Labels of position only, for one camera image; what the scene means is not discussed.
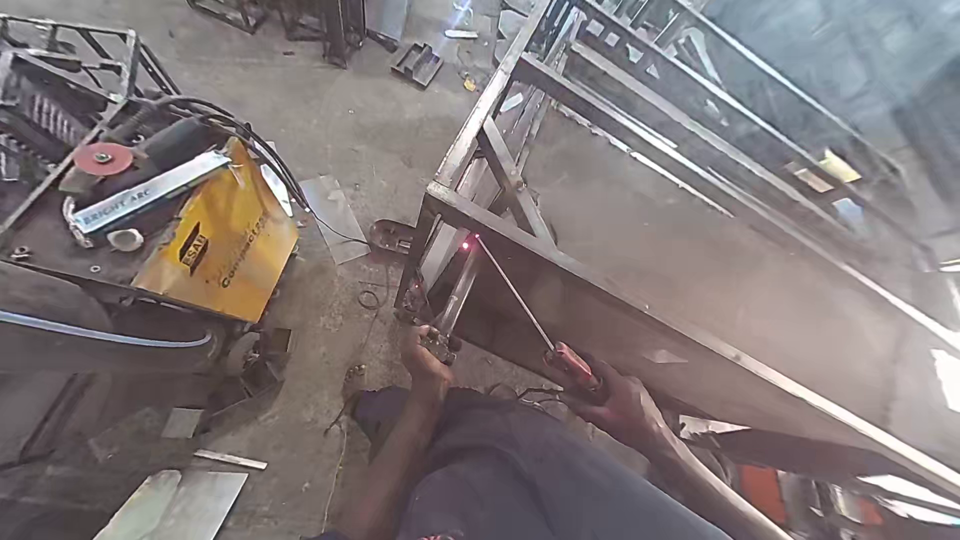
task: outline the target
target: white hose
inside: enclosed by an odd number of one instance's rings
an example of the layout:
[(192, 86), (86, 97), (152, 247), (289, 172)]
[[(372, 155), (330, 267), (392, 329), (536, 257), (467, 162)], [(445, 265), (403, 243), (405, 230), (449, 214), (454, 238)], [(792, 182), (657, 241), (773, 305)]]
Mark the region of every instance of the white hose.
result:
[(88, 337), (90, 339), (99, 339), (100, 341), (111, 341), (113, 343), (123, 343), (124, 345), (139, 345), (142, 347), (159, 347), (161, 349), (187, 349), (190, 347), (198, 347), (210, 341), (213, 338), (213, 334), (209, 331), (206, 335), (195, 341), (163, 341), (159, 339), (144, 339), (142, 337), (130, 337), (128, 335), (120, 335), (117, 333), (110, 333), (107, 331), (97, 331), (86, 328), (74, 327), (70, 325), (64, 325), (63, 323), (55, 323), (53, 321), (48, 321), (46, 319), (38, 319), (36, 317), (31, 317), (29, 315), (21, 315), (19, 313), (10, 313), (9, 311), (4, 311), (0, 309), (0, 323), (11, 323), (15, 325), (20, 325), (24, 327), (36, 328), (46, 331), (55, 331), (57, 333), (65, 333), (68, 335), (76, 335), (78, 337)]

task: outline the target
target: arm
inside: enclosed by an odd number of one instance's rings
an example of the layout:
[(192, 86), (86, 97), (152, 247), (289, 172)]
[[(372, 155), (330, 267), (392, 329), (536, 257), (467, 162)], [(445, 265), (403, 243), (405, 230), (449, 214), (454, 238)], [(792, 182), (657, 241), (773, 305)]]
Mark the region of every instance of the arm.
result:
[(650, 393), (636, 377), (623, 377), (610, 364), (591, 367), (610, 390), (607, 401), (590, 405), (563, 394), (581, 418), (637, 450), (684, 494), (690, 509), (737, 539), (790, 540), (790, 536), (717, 478), (663, 420)]
[(340, 531), (350, 540), (386, 538), (393, 533), (397, 513), (440, 419), (453, 374), (420, 345), (428, 329), (423, 326), (411, 332), (401, 355), (412, 379), (410, 395), (344, 517)]

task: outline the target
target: hand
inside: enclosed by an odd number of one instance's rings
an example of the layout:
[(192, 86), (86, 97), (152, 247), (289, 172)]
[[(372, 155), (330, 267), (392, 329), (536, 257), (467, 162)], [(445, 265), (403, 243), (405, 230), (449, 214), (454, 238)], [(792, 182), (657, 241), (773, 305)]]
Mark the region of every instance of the hand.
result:
[(640, 379), (624, 377), (602, 360), (592, 361), (590, 368), (607, 387), (609, 397), (602, 405), (592, 405), (569, 392), (561, 394), (560, 399), (578, 416), (641, 452), (653, 451), (674, 437)]
[(429, 325), (410, 329), (403, 344), (400, 359), (410, 373), (413, 381), (411, 387), (414, 391), (426, 391), (431, 394), (439, 391), (443, 397), (446, 395), (446, 390), (453, 384), (453, 372), (420, 344), (420, 339), (425, 337), (429, 330)]

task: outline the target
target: welding rod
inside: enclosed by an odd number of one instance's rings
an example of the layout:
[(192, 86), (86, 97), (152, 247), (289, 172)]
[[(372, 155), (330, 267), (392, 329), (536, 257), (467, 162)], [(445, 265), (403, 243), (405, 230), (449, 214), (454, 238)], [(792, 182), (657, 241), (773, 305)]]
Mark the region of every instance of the welding rod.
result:
[(537, 331), (540, 332), (540, 336), (543, 337), (543, 341), (546, 342), (546, 346), (550, 348), (550, 352), (556, 353), (557, 349), (553, 346), (553, 342), (550, 341), (550, 338), (546, 336), (546, 332), (540, 327), (540, 323), (537, 322), (537, 318), (534, 317), (534, 314), (530, 312), (530, 308), (527, 307), (527, 304), (523, 302), (522, 298), (520, 298), (520, 293), (516, 292), (514, 284), (510, 282), (510, 278), (508, 278), (507, 274), (503, 272), (503, 268), (500, 268), (500, 263), (493, 258), (493, 254), (490, 253), (489, 249), (487, 249), (487, 244), (483, 243), (483, 240), (480, 239), (479, 234), (475, 234), (473, 237), (476, 239), (477, 243), (480, 244), (480, 247), (483, 248), (483, 251), (487, 252), (487, 257), (490, 258), (490, 262), (493, 263), (493, 266), (496, 266), (496, 271), (500, 273), (500, 277), (503, 278), (503, 281), (507, 283), (508, 287), (510, 287), (510, 291), (514, 293), (514, 298), (520, 302), (520, 306), (523, 307), (523, 310), (527, 313), (527, 317), (530, 317), (530, 322), (537, 327)]

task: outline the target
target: red grinding disc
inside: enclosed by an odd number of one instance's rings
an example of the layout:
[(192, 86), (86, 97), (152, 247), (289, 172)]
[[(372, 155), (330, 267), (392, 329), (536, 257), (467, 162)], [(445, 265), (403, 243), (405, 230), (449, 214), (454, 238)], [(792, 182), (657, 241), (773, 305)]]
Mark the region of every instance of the red grinding disc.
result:
[(94, 142), (78, 148), (73, 163), (93, 176), (109, 176), (130, 168), (133, 152), (115, 142)]

